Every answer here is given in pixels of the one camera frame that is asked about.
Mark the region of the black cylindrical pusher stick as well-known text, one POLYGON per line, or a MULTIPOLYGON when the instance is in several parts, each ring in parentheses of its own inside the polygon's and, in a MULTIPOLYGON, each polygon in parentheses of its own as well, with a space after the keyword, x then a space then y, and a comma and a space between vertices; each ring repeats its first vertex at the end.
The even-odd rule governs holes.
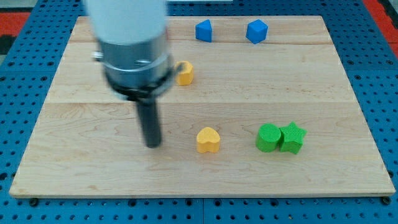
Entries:
POLYGON ((138 101, 137 113, 145 145, 149 148, 159 147, 162 142, 162 133, 156 99, 146 98, 138 101))

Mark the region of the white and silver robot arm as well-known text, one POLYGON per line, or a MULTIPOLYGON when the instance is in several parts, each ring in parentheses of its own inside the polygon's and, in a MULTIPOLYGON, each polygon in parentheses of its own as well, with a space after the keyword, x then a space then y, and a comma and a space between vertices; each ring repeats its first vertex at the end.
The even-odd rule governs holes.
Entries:
POLYGON ((162 143, 157 97, 174 84, 178 68, 169 49, 164 0, 84 0, 98 41, 93 54, 103 65, 109 86, 136 103, 149 148, 162 143))

